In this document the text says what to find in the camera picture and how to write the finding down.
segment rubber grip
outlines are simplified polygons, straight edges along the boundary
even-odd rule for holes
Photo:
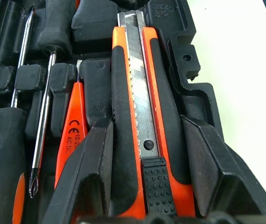
[[[111,182],[113,215],[145,217],[141,163],[124,27],[115,27],[112,50],[114,150]]]
[[[174,132],[172,129],[174,129],[175,132],[179,133],[181,133],[181,130],[179,126],[172,123],[173,121],[171,121],[171,119],[175,121],[178,114],[175,113],[176,107],[174,104],[173,96],[171,94],[170,85],[167,81],[166,73],[163,67],[163,61],[161,51],[159,49],[158,36],[156,30],[154,28],[149,27],[143,28],[143,39],[145,59],[148,69],[147,78],[149,83],[151,104],[155,108],[155,110],[153,111],[153,118],[159,145],[159,152],[160,156],[163,156],[166,160],[174,204],[178,216],[195,216],[192,185],[181,184],[174,178],[172,172],[170,172],[173,170],[173,166],[170,166],[169,150],[178,151],[175,142],[177,138],[180,139],[182,138],[182,136],[176,136],[176,138],[170,136]],[[188,164],[187,158],[177,162],[184,163],[184,165]]]
[[[0,224],[21,222],[25,197],[25,111],[0,109]]]
[[[57,51],[61,57],[72,55],[69,40],[72,17],[76,12],[75,0],[47,0],[46,18],[43,32],[38,37],[38,47],[49,53]]]

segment black plastic tool case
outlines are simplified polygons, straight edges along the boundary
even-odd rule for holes
[[[36,14],[25,64],[33,65],[23,73],[32,73],[35,84],[19,80],[19,89],[24,88],[20,98],[20,108],[28,113],[26,123],[26,184],[31,171],[34,144],[37,131],[38,112],[44,85],[45,68],[48,56],[37,45],[37,39],[44,27],[45,0],[0,0],[0,108],[10,106],[16,76],[24,23],[28,9],[35,4]],[[84,80],[86,112],[89,128],[100,118],[111,117],[111,50],[112,31],[117,26],[117,13],[141,9],[148,26],[158,33],[166,70],[176,106],[184,126],[184,147],[188,150],[190,181],[194,188],[196,213],[198,217],[208,216],[213,211],[226,212],[237,216],[242,223],[266,223],[266,192],[262,189],[243,160],[224,143],[216,98],[210,84],[189,84],[200,70],[196,51],[191,41],[196,33],[195,25],[186,0],[89,0],[83,18],[77,18],[73,25],[71,42],[72,56],[58,57],[58,70],[51,80],[50,89],[54,96],[47,126],[41,185],[34,199],[26,201],[23,212],[24,224],[41,223],[53,194],[56,158],[63,130],[67,103],[76,77],[77,60],[83,60],[80,74]],[[91,78],[90,73],[99,74]],[[95,91],[105,93],[102,102],[94,104]],[[224,213],[210,215],[210,223],[236,223],[235,219]],[[263,215],[258,218],[250,215]],[[148,217],[146,222],[157,223],[156,216]],[[88,219],[90,223],[127,223],[136,220]],[[159,223],[173,220],[160,217]],[[191,223],[187,219],[175,219],[177,223]]]

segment screwdriver handle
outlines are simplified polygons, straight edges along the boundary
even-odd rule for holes
[[[0,109],[0,224],[20,224],[25,197],[25,111]]]
[[[61,57],[72,55],[69,37],[72,17],[76,12],[75,6],[75,0],[46,1],[45,25],[37,44],[47,54],[56,51]]]

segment screwdriver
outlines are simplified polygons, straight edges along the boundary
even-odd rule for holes
[[[34,19],[30,8],[22,39],[18,68],[24,64]],[[26,113],[17,108],[19,93],[14,89],[11,107],[0,108],[0,224],[20,224],[25,198]]]
[[[39,48],[47,54],[50,53],[50,59],[43,91],[32,170],[29,180],[29,194],[31,198],[33,198],[38,191],[45,132],[52,98],[49,89],[50,70],[52,65],[56,62],[57,55],[61,57],[70,57],[72,55],[72,45],[69,36],[72,17],[76,11],[75,4],[76,2],[74,0],[46,1],[45,26],[37,40]]]
[[[73,85],[72,95],[67,110],[65,126],[57,156],[55,188],[68,157],[73,153],[73,151],[75,151],[75,149],[88,133],[85,114],[85,99],[83,94],[84,87],[79,81],[79,67],[81,62],[81,60],[78,60],[77,63],[78,80]]]

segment tool case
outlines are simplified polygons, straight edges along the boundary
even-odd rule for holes
[[[71,16],[61,7],[46,11],[50,2],[0,0],[0,108],[10,106],[15,88],[20,93],[18,107],[26,112],[23,131],[18,133],[25,136],[25,197],[23,208],[19,207],[22,221],[11,221],[14,208],[8,208],[6,214],[8,204],[0,198],[0,223],[266,224],[266,192],[245,162],[225,144],[212,85],[191,82],[201,67],[191,44],[196,29],[187,0],[73,0],[73,6],[79,8]],[[27,57],[17,69],[32,5],[35,12]],[[157,32],[151,50],[168,145],[168,159],[141,160],[143,192],[138,192],[140,183],[136,183],[138,166],[131,163],[134,153],[119,149],[126,148],[130,139],[120,140],[124,133],[118,128],[126,125],[121,117],[125,103],[120,102],[119,88],[124,85],[121,76],[113,79],[114,71],[126,69],[123,56],[119,56],[124,50],[119,51],[113,40],[118,14],[128,16],[131,10],[142,12],[146,26]],[[64,38],[70,41],[57,50],[57,61],[47,80],[49,54],[38,41],[50,23],[60,23],[67,30],[68,37],[57,32],[57,42],[64,44]],[[159,79],[159,71],[165,71],[164,79]],[[84,86],[89,133],[69,157],[54,190],[59,145],[77,80]],[[39,190],[30,198],[29,178],[47,82],[51,100]],[[19,162],[12,159],[10,165]],[[165,175],[160,178],[159,172]],[[188,203],[173,206],[182,192],[174,190],[171,178],[190,186],[191,208]],[[3,189],[5,180],[0,180]],[[146,217],[124,215],[128,210],[138,212],[140,207],[133,204],[139,194]]]

